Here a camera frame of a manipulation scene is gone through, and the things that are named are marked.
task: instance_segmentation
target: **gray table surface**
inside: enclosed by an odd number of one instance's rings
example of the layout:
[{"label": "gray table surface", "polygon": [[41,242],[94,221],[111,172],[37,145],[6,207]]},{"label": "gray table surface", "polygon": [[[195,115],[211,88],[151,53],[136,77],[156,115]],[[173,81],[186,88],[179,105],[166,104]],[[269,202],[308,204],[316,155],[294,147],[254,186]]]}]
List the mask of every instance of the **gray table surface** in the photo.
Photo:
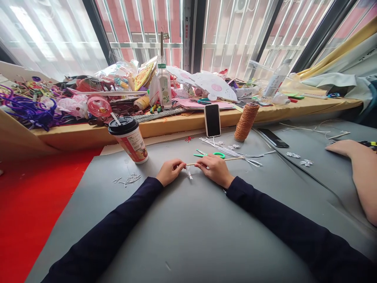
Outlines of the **gray table surface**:
[{"label": "gray table surface", "polygon": [[[365,134],[361,140],[374,137],[366,133],[369,128],[351,126],[352,130],[343,126],[342,130],[357,133],[356,129],[360,128],[360,135]],[[258,161],[263,163],[263,167],[254,167],[244,160],[230,161],[227,163],[230,172],[325,226],[374,259],[376,228],[368,225],[360,204],[357,205],[355,188],[347,183],[352,183],[352,180],[344,180],[346,175],[350,175],[349,160],[327,153],[324,150],[327,142],[321,134],[300,130],[280,134],[286,127],[277,127],[274,131],[291,145],[290,151],[315,162],[307,172],[322,184],[294,165],[295,160],[291,163],[278,153],[260,158]],[[236,143],[233,133],[234,128],[223,129],[216,141],[223,140],[226,145]],[[316,137],[305,141],[307,147],[298,142],[312,134],[323,139],[320,150],[325,154],[318,154],[319,145],[313,141]],[[196,149],[207,153],[217,151],[200,141],[199,136],[203,135],[196,136],[189,143],[182,138],[149,145],[149,160],[142,165],[135,165],[125,152],[95,157],[59,217],[26,282],[40,282],[56,260],[129,198],[147,176],[156,176],[165,160],[177,157],[191,163],[197,160],[192,155]],[[270,145],[251,131],[240,152],[260,154],[270,150]],[[177,180],[165,189],[133,229],[100,282],[314,281],[302,260],[279,238],[227,199],[223,190],[199,169],[193,166],[190,169],[194,180],[190,181],[186,172],[182,171]],[[142,178],[127,188],[112,183],[114,179],[127,177],[133,172],[141,174]]]}]

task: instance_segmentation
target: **white phone case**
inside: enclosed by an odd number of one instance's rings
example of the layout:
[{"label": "white phone case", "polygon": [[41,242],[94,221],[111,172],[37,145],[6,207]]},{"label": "white phone case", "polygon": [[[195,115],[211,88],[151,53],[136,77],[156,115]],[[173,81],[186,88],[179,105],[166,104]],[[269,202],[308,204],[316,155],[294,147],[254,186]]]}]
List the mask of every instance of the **white phone case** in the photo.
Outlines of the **white phone case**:
[{"label": "white phone case", "polygon": [[209,137],[209,138],[213,138],[213,137],[220,136],[220,135],[221,135],[220,107],[218,108],[218,110],[219,110],[219,127],[220,127],[220,134],[218,134],[218,135],[216,135],[216,136],[209,136],[209,135],[208,135],[207,114],[206,114],[206,111],[205,111],[205,110],[206,110],[206,107],[207,107],[207,105],[204,106],[205,133],[206,133],[207,137]]}]

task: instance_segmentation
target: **purple pipe cleaner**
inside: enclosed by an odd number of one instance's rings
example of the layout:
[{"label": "purple pipe cleaner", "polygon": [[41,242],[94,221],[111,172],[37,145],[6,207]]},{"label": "purple pipe cleaner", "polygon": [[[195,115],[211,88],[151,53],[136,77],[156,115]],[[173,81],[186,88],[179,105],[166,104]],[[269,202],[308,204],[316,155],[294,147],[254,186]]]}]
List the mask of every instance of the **purple pipe cleaner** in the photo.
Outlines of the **purple pipe cleaner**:
[{"label": "purple pipe cleaner", "polygon": [[4,105],[12,109],[14,113],[7,112],[10,115],[19,117],[24,121],[21,121],[23,125],[29,122],[31,127],[35,126],[43,128],[46,132],[50,130],[50,127],[60,124],[59,121],[64,117],[64,113],[56,115],[56,101],[51,99],[54,105],[50,109],[46,109],[46,106],[41,102],[34,102],[32,99],[22,96],[14,96],[14,91],[11,88],[1,85],[2,87],[10,91],[10,95],[0,93],[0,98],[4,101]]}]

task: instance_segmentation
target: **red floor mat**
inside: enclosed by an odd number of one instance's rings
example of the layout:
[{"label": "red floor mat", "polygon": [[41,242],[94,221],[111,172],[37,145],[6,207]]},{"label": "red floor mat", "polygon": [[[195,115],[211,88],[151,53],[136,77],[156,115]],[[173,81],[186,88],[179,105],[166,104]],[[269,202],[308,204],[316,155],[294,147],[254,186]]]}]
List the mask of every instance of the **red floor mat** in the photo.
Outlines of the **red floor mat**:
[{"label": "red floor mat", "polygon": [[0,163],[0,282],[25,281],[87,166],[101,150]]}]

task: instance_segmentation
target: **person's arm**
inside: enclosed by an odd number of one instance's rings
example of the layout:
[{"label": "person's arm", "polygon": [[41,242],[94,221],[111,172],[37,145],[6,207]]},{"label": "person's arm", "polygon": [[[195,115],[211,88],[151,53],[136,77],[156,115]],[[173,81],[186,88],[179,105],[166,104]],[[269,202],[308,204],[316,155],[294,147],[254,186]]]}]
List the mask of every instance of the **person's arm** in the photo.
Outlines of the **person's arm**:
[{"label": "person's arm", "polygon": [[241,178],[234,178],[221,158],[205,156],[195,166],[226,189],[229,199],[253,214],[286,243],[320,282],[368,282],[375,276],[373,263],[343,238],[261,193]]},{"label": "person's arm", "polygon": [[351,159],[353,182],[361,206],[368,221],[377,226],[377,154],[353,140],[337,141],[326,149]]},{"label": "person's arm", "polygon": [[128,200],[110,212],[55,262],[42,282],[95,282],[139,219],[185,165],[179,159],[165,162],[156,178],[148,177]]}]

